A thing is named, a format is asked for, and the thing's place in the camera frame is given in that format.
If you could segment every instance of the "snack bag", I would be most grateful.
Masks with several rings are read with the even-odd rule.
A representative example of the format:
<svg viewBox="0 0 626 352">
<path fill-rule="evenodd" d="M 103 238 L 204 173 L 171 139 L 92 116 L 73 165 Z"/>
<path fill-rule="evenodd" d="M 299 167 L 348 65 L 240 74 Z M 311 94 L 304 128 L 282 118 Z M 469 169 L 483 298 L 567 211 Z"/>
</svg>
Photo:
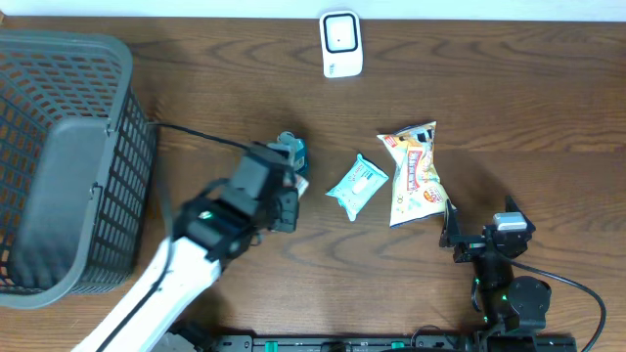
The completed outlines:
<svg viewBox="0 0 626 352">
<path fill-rule="evenodd" d="M 382 170 L 358 154 L 354 166 L 326 196 L 337 198 L 348 213 L 348 219 L 354 221 L 356 214 L 388 179 Z"/>
<path fill-rule="evenodd" d="M 378 135 L 395 160 L 389 227 L 443 214 L 448 199 L 432 163 L 436 122 Z"/>
</svg>

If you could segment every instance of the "light blue package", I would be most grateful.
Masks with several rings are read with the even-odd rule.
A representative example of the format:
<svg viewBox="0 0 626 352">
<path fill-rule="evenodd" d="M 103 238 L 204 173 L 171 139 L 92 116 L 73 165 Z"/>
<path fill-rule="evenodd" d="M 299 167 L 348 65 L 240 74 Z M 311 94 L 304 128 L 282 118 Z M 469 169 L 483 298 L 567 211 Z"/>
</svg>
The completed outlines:
<svg viewBox="0 0 626 352">
<path fill-rule="evenodd" d="M 326 196 L 337 198 L 348 213 L 348 219 L 354 221 L 356 214 L 388 179 L 382 170 L 358 154 L 350 172 Z"/>
</svg>

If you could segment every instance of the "wooden table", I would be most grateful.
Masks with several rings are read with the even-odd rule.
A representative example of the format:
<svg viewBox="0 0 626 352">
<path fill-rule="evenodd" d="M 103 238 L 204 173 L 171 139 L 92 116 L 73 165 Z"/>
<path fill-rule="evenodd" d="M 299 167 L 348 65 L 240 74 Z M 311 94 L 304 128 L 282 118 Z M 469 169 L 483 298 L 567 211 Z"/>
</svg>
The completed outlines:
<svg viewBox="0 0 626 352">
<path fill-rule="evenodd" d="M 466 231 L 479 232 L 513 195 L 538 229 L 519 260 L 595 289 L 608 309 L 597 350 L 624 349 L 626 24 L 362 21 L 363 73 L 341 80 L 322 75 L 316 21 L 7 18 L 5 26 L 120 38 L 150 116 L 243 142 L 284 130 L 305 138 L 311 187 L 298 231 L 269 236 L 232 264 L 187 313 L 205 325 L 261 334 L 479 326 L 471 265 L 437 247 L 441 217 L 390 230 L 391 182 L 354 223 L 324 195 L 357 152 L 393 174 L 377 133 L 436 120 L 435 165 Z M 176 203 L 229 175 L 239 156 L 175 131 L 163 132 L 160 153 Z M 160 227 L 148 220 L 142 265 Z M 0 348 L 68 350 L 131 284 L 35 311 L 1 309 Z M 550 285 L 547 331 L 571 332 L 582 348 L 598 323 L 596 302 Z"/>
</svg>

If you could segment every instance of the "gray plastic basket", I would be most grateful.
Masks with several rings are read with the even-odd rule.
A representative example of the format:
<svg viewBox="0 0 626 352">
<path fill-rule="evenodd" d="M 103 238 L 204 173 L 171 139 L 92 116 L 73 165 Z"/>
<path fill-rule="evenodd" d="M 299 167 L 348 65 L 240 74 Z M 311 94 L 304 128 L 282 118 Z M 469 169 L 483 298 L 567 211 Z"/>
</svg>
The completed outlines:
<svg viewBox="0 0 626 352">
<path fill-rule="evenodd" d="M 157 135 L 112 37 L 0 30 L 0 305 L 131 274 Z"/>
</svg>

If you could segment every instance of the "white wall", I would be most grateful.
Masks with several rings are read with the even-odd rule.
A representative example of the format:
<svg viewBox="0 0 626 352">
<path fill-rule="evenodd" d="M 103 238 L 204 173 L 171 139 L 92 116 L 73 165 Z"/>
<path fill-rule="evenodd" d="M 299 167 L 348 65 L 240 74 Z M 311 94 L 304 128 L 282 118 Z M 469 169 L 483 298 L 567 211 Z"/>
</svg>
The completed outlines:
<svg viewBox="0 0 626 352">
<path fill-rule="evenodd" d="M 7 15 L 626 22 L 626 0 L 0 0 Z"/>
</svg>

